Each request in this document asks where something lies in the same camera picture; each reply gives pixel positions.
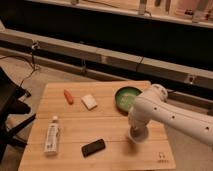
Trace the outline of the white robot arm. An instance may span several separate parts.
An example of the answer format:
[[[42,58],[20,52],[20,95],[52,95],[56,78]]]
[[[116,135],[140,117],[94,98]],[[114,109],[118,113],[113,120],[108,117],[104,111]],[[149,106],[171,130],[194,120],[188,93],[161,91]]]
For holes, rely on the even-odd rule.
[[[155,120],[213,147],[213,117],[168,104],[167,98],[162,85],[152,84],[134,99],[128,113],[129,138],[142,142],[148,123]]]

